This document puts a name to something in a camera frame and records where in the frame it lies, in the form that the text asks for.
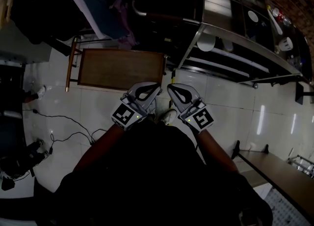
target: brown wooden panel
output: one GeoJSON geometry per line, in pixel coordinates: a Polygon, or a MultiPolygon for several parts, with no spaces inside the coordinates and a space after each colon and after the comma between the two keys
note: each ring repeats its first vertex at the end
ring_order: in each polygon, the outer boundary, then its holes
{"type": "Polygon", "coordinates": [[[161,53],[117,49],[84,49],[78,84],[128,90],[137,82],[161,83],[164,58],[161,53]]]}
{"type": "Polygon", "coordinates": [[[314,222],[314,180],[271,153],[241,151],[238,154],[272,184],[300,213],[314,222]]]}

